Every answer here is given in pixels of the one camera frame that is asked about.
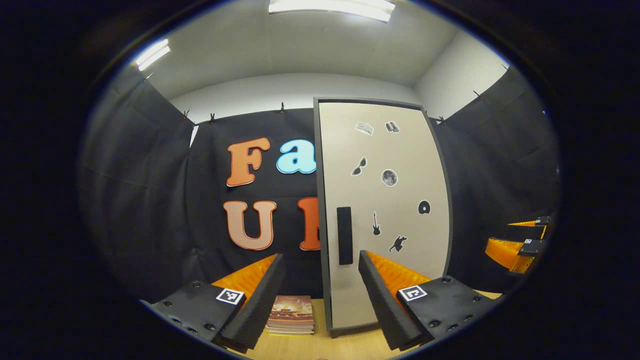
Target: stack of books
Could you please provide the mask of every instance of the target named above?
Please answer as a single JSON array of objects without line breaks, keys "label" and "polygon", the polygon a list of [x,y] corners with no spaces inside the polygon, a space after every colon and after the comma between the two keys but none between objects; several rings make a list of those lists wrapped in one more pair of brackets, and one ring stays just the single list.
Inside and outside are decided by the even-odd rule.
[{"label": "stack of books", "polygon": [[310,296],[276,296],[267,321],[269,334],[313,334],[315,326]]}]

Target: orange letter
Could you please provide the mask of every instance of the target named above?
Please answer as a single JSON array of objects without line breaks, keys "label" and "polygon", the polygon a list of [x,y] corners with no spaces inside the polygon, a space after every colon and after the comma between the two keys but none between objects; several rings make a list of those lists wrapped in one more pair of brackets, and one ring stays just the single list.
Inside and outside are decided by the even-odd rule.
[{"label": "orange letter", "polygon": [[239,142],[231,145],[227,150],[231,152],[231,176],[227,179],[227,186],[246,185],[253,182],[255,175],[249,173],[249,164],[254,170],[260,168],[262,155],[260,151],[249,149],[257,147],[263,151],[269,150],[269,140],[259,138],[247,142]]},{"label": "orange letter", "polygon": [[320,250],[320,240],[318,240],[318,229],[320,228],[318,198],[305,197],[300,199],[298,207],[305,213],[305,241],[300,243],[300,249]]},{"label": "orange letter", "polygon": [[276,208],[273,201],[256,201],[253,208],[258,211],[260,221],[260,236],[250,238],[244,232],[244,211],[246,203],[243,201],[227,201],[222,205],[227,211],[227,227],[231,241],[244,249],[263,250],[268,248],[273,241],[273,224],[271,213]]}]

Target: door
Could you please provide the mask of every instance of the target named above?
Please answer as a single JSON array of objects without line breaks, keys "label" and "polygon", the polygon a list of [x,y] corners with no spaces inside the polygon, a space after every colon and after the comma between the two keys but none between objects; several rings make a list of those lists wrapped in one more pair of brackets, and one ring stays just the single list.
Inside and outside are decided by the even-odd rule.
[{"label": "door", "polygon": [[450,196],[420,106],[315,99],[324,302],[329,329],[377,322],[358,272],[360,250],[430,278],[450,249]]}]

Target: door handle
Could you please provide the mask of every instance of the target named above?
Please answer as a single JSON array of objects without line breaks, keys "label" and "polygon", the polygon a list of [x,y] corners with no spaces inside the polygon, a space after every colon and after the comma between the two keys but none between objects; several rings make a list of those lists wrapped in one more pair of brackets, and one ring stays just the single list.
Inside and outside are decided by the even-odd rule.
[{"label": "door handle", "polygon": [[336,208],[338,216],[338,262],[353,264],[353,234],[351,232],[351,207]]}]

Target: blue letter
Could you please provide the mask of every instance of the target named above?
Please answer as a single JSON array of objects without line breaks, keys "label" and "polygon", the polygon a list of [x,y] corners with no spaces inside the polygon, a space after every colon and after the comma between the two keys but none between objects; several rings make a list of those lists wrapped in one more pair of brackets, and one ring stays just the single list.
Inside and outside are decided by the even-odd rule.
[{"label": "blue letter", "polygon": [[[294,147],[297,148],[297,151],[289,152]],[[276,162],[276,167],[280,172],[293,174],[300,171],[302,174],[311,174],[316,171],[314,144],[306,140],[291,140],[282,144],[280,152],[285,153]]]}]

